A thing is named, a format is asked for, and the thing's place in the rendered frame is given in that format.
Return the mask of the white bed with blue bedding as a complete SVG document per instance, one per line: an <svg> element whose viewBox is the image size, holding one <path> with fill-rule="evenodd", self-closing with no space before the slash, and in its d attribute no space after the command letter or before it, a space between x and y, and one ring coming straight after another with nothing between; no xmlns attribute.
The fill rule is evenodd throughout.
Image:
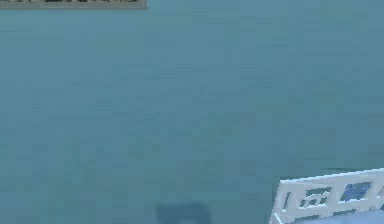
<svg viewBox="0 0 384 224"><path fill-rule="evenodd" d="M384 224L384 168L280 180L268 224Z"/></svg>

